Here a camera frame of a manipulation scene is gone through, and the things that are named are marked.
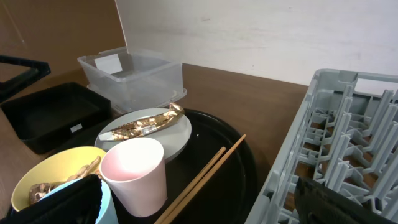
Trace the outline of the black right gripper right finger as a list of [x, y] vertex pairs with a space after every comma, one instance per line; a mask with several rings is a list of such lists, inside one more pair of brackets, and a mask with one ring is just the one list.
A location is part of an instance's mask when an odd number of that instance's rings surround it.
[[394, 224], [307, 177], [298, 179], [294, 202], [300, 224]]

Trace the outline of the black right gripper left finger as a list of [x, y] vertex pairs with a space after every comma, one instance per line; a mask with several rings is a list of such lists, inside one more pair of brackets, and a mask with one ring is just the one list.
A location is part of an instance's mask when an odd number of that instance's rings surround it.
[[95, 224], [101, 199], [101, 179], [89, 175], [13, 216], [3, 218], [1, 224]]

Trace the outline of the light blue plastic cup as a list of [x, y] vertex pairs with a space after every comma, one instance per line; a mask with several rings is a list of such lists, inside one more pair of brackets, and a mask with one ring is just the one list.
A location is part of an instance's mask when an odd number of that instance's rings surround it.
[[107, 183], [95, 175], [60, 185], [41, 201], [55, 205], [55, 212], [63, 215], [61, 223], [117, 223], [118, 218]]

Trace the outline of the pink plastic cup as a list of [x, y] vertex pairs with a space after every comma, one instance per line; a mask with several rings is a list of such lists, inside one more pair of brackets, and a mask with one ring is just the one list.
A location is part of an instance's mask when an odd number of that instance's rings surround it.
[[135, 217], [159, 211], [167, 199], [164, 148], [152, 138], [135, 138], [112, 147], [100, 173], [124, 208]]

